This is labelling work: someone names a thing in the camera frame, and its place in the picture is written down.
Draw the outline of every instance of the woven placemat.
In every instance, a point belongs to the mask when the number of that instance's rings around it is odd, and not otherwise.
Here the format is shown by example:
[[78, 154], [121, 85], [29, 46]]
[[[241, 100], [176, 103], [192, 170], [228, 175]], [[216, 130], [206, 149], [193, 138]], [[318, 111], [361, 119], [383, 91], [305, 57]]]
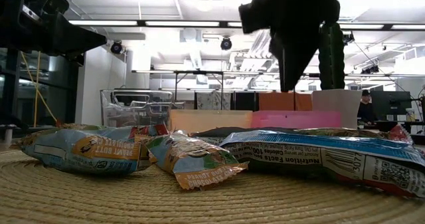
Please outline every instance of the woven placemat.
[[423, 223], [425, 205], [359, 188], [241, 173], [208, 191], [183, 191], [151, 166], [99, 178], [0, 154], [0, 222]]

